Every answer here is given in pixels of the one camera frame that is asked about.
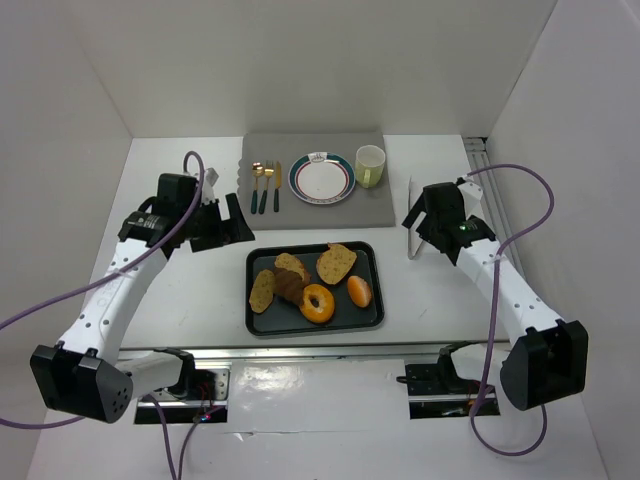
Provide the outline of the brown croissant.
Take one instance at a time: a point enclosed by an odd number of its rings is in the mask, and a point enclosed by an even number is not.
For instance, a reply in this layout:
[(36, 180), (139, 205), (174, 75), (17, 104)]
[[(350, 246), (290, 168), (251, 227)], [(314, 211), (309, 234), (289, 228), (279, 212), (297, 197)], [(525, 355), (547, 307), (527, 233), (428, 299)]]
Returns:
[(310, 281), (303, 278), (298, 272), (276, 267), (273, 270), (275, 284), (274, 294), (296, 305), (303, 304), (303, 291)]

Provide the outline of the orange bun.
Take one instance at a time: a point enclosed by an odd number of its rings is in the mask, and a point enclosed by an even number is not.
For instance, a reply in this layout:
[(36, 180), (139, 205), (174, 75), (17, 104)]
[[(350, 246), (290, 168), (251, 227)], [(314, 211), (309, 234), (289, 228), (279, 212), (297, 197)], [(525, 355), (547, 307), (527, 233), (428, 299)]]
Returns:
[(369, 284), (359, 276), (348, 278), (347, 290), (351, 301), (359, 308), (367, 308), (372, 301), (373, 294)]

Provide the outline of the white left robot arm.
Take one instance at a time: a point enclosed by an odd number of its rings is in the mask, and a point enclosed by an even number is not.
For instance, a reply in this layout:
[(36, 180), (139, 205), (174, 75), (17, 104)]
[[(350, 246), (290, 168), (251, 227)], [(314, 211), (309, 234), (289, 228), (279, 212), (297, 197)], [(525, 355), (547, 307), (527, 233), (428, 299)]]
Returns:
[(152, 197), (149, 212), (123, 222), (105, 284), (97, 288), (73, 325), (53, 347), (38, 346), (30, 367), (47, 408), (105, 423), (119, 420), (129, 403), (154, 391), (185, 398), (194, 390), (194, 357), (176, 348), (156, 348), (143, 357), (118, 359), (124, 335), (155, 277), (184, 242), (194, 252), (254, 240), (235, 194), (199, 205), (185, 223), (185, 201)]

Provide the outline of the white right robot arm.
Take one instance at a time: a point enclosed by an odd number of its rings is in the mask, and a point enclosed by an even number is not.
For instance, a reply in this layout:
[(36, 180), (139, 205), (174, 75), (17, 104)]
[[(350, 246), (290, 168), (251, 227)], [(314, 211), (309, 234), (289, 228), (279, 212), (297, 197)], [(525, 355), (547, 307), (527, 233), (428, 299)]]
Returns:
[(448, 380), (485, 381), (526, 411), (583, 391), (588, 333), (547, 306), (509, 259), (491, 228), (469, 215), (465, 197), (482, 196), (472, 183), (446, 182), (423, 188), (403, 225), (447, 256), (488, 300), (508, 334), (507, 351), (462, 342), (440, 352), (438, 366)]

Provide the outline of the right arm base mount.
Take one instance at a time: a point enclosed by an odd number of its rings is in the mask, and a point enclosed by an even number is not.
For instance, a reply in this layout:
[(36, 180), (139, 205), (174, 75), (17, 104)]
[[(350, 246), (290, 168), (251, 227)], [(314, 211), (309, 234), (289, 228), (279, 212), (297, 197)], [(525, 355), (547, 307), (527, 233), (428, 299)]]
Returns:
[(454, 370), (451, 355), (470, 342), (457, 342), (441, 348), (431, 363), (405, 366), (396, 382), (406, 386), (412, 420), (468, 417), (475, 404), (480, 383), (465, 380)]

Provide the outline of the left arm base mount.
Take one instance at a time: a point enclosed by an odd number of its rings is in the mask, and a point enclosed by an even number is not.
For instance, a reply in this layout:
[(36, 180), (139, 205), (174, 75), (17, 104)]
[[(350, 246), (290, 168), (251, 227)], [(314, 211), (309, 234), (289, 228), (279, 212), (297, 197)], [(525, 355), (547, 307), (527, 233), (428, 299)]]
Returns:
[(197, 369), (196, 377), (184, 396), (169, 390), (151, 393), (161, 407), (168, 425), (187, 425), (196, 421), (222, 424), (228, 419), (231, 372), (228, 367)]

